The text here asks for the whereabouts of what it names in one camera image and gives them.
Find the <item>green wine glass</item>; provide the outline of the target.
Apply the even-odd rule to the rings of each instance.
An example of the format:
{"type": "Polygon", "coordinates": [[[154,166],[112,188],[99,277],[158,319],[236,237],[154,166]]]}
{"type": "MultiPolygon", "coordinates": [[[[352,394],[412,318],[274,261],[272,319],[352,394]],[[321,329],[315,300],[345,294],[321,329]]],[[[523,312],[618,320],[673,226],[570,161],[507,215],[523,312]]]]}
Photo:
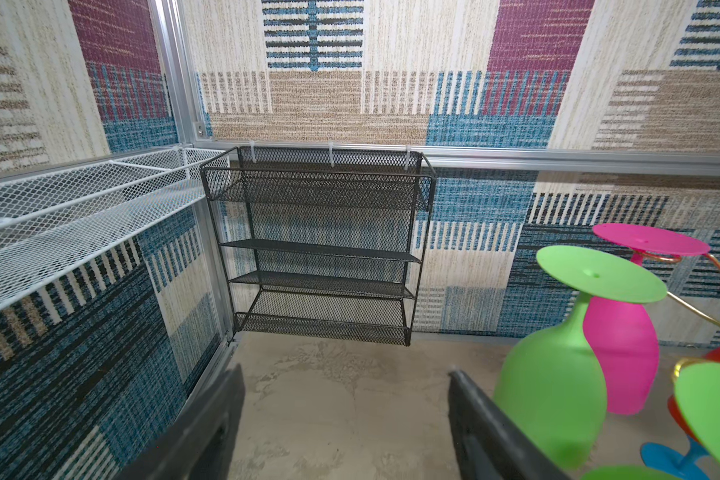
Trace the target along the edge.
{"type": "MultiPolygon", "coordinates": [[[[692,405],[694,394],[702,389],[705,380],[712,380],[720,375],[720,364],[709,363],[707,360],[683,359],[679,361],[674,370],[674,395],[678,406],[681,402],[684,416],[689,426],[692,425],[692,405]]],[[[720,463],[720,425],[694,426],[695,435],[701,445],[720,463]]]]}
{"type": "Polygon", "coordinates": [[[583,332],[590,302],[648,304],[663,299],[667,287],[631,261],[584,247],[547,246],[536,261],[579,294],[561,324],[512,348],[492,399],[554,464],[576,470],[588,460],[607,412],[605,376],[583,332]]]}

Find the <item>red wine glass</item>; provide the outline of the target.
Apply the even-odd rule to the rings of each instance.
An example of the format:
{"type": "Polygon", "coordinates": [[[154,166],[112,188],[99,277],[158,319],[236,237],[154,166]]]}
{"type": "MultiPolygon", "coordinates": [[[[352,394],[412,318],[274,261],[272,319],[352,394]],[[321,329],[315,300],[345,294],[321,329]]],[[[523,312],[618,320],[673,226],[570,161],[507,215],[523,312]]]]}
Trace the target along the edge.
{"type": "MultiPolygon", "coordinates": [[[[708,352],[703,359],[709,363],[720,364],[720,347],[708,352]]],[[[672,395],[669,397],[667,405],[670,415],[678,426],[690,439],[701,444],[693,427],[720,425],[720,375],[715,376],[712,380],[705,380],[702,389],[694,394],[691,426],[688,425],[684,416],[682,409],[685,405],[684,402],[678,406],[675,395],[672,395]]]]}

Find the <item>pink wine glass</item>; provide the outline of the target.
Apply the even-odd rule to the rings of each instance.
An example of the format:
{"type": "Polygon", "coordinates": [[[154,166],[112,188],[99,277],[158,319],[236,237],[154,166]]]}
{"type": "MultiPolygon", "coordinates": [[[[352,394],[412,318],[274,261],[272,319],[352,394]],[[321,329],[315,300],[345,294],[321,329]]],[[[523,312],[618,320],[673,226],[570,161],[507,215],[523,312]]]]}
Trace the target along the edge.
{"type": "MultiPolygon", "coordinates": [[[[640,266],[647,254],[679,261],[710,252],[710,246],[687,235],[655,227],[621,223],[593,227],[599,238],[633,251],[640,266]]],[[[642,410],[657,375],[659,343],[645,308],[594,297],[583,332],[602,368],[607,386],[607,411],[634,415],[642,410]]]]}

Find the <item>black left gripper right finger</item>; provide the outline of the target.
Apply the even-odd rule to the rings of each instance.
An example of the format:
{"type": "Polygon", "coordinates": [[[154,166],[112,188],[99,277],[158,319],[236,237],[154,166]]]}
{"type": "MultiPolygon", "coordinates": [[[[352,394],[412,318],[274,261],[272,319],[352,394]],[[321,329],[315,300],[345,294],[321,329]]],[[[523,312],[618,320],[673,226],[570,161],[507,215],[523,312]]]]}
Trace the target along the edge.
{"type": "Polygon", "coordinates": [[[449,372],[448,419],[462,479],[566,479],[462,370],[449,372]]]}

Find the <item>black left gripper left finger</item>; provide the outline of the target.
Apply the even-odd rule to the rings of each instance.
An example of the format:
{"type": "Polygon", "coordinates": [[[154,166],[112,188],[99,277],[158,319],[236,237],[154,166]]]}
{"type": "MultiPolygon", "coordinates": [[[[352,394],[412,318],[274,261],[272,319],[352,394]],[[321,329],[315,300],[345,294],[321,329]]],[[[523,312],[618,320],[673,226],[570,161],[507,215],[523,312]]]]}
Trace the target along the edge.
{"type": "Polygon", "coordinates": [[[243,370],[231,364],[119,479],[226,479],[245,401],[243,370]]]}

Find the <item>green wine glass back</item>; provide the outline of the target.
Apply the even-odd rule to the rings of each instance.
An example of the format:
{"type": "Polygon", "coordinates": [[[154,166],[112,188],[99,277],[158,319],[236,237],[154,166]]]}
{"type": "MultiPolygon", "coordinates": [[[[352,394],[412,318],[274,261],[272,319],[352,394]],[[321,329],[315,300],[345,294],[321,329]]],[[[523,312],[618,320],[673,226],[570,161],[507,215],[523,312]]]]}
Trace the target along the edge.
{"type": "Polygon", "coordinates": [[[561,324],[512,348],[492,399],[554,464],[576,470],[588,460],[607,412],[605,376],[583,332],[590,302],[648,304],[663,299],[667,287],[631,261],[584,247],[547,246],[536,261],[579,294],[561,324]]]}

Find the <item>black mesh shelf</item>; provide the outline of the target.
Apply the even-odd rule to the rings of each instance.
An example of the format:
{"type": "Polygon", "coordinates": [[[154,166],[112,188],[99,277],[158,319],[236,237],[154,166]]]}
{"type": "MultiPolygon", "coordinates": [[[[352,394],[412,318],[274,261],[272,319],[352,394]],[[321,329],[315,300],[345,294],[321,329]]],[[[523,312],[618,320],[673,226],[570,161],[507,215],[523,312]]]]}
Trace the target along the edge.
{"type": "Polygon", "coordinates": [[[410,344],[437,182],[424,154],[250,144],[199,175],[234,333],[410,344]]]}

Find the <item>blue wine glass front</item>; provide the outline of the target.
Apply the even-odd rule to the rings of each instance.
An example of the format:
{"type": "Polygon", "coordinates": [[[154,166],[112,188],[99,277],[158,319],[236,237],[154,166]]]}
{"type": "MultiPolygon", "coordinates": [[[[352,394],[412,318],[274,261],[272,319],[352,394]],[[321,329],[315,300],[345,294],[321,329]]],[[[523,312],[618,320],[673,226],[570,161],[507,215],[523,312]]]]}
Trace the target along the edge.
{"type": "Polygon", "coordinates": [[[645,466],[677,478],[709,480],[708,475],[696,465],[698,460],[709,455],[708,451],[690,436],[688,441],[689,450],[685,454],[658,443],[645,443],[640,448],[641,459],[645,466]]]}

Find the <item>green wine glass front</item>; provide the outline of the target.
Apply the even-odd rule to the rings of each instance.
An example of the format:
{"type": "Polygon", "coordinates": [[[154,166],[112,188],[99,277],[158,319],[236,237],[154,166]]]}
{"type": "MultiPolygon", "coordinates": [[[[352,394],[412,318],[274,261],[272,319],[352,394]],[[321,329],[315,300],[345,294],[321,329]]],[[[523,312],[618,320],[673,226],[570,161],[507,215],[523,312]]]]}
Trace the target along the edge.
{"type": "MultiPolygon", "coordinates": [[[[707,360],[683,359],[679,361],[674,370],[674,395],[678,406],[681,402],[684,416],[689,426],[692,425],[692,405],[694,394],[702,389],[705,380],[712,380],[720,375],[720,364],[709,363],[707,360]]],[[[695,435],[701,445],[720,463],[720,425],[694,426],[695,435]]]]}

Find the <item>white mesh wall basket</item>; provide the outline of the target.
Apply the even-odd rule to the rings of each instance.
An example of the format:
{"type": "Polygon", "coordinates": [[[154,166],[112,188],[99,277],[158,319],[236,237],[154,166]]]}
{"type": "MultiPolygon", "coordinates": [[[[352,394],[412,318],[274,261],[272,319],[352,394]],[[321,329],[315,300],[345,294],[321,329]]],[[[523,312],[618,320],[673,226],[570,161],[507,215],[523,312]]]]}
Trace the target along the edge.
{"type": "Polygon", "coordinates": [[[216,154],[174,146],[0,182],[0,311],[201,200],[216,154]]]}

